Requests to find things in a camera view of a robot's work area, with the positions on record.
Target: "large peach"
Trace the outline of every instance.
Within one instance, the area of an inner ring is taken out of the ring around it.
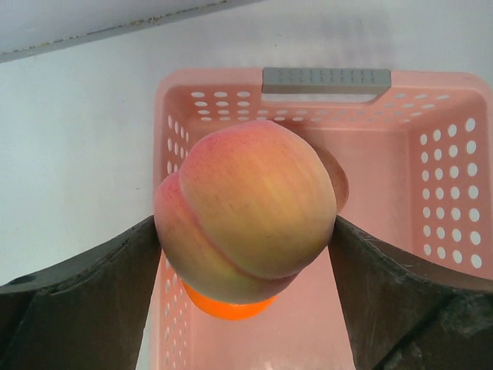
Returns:
[[[202,138],[156,192],[159,240],[177,274],[218,301],[287,287],[324,249],[334,189],[315,150],[271,121]]]

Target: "orange object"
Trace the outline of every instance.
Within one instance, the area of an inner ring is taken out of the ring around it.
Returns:
[[[221,301],[215,301],[211,298],[201,295],[194,291],[189,285],[183,283],[183,288],[188,294],[190,300],[197,306],[200,310],[205,313],[215,317],[222,318],[223,320],[244,320],[246,318],[252,318],[258,315],[260,312],[269,307],[275,300],[276,297],[267,299],[266,301],[261,301],[252,304],[230,304]]]

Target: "plastic basket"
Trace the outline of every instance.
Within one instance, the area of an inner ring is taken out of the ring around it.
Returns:
[[[156,97],[154,188],[206,134],[271,119],[339,160],[350,184],[342,217],[436,264],[493,279],[491,102],[490,88],[466,73],[180,70]],[[153,369],[354,368],[327,252],[245,321],[193,307],[163,256],[152,313]]]

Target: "pink plastic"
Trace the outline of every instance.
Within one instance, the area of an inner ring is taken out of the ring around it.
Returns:
[[[346,170],[342,217],[429,261],[493,279],[493,92],[465,73],[392,72],[366,103],[265,100],[262,69],[186,69],[156,97],[154,188],[197,140],[272,119],[325,145]],[[328,253],[245,321],[196,309],[163,256],[152,303],[152,369],[354,369]]]

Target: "basket handle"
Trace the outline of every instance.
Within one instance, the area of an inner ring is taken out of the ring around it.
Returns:
[[[391,87],[389,69],[263,69],[264,94],[382,95]]]

